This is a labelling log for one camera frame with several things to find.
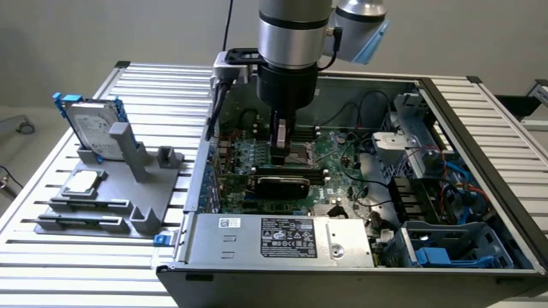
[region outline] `blue tab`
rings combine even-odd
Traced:
[[[423,247],[417,251],[419,264],[423,266],[451,266],[446,248]]]
[[[79,94],[67,94],[63,100],[70,101],[73,103],[78,103],[79,101],[83,100],[83,96]]]
[[[165,234],[155,235],[155,240],[153,241],[155,247],[170,247],[171,236]]]

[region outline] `warning label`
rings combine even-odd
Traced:
[[[318,258],[313,219],[263,218],[261,254],[267,258]]]

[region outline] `aluminum extrusion table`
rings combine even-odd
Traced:
[[[186,155],[163,230],[178,229],[182,222],[193,162],[211,107],[211,73],[209,67],[131,63],[114,69],[95,94],[102,99],[121,96],[137,138],[150,150],[174,146]],[[465,77],[431,78],[548,234],[546,150],[483,84]],[[78,164],[77,149],[78,139],[69,130],[0,218],[0,307],[177,307],[151,270],[159,261],[171,259],[174,248],[155,248],[147,239],[34,232],[33,220],[46,211],[45,202],[57,195]],[[545,294],[493,307],[537,308],[547,307],[547,302]]]

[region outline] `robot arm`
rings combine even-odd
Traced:
[[[259,48],[233,49],[218,57],[215,68],[221,75],[233,69],[238,76],[238,65],[241,73],[258,65],[258,97],[273,109],[273,164],[285,164],[290,154],[297,110],[314,100],[319,72],[335,58],[370,62],[389,28],[386,14],[382,0],[343,0],[335,10],[333,0],[261,0]],[[319,68],[323,53],[333,61]]]

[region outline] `capacitor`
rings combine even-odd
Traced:
[[[337,142],[339,144],[346,144],[347,139],[349,139],[347,133],[341,133],[339,136],[337,136]]]

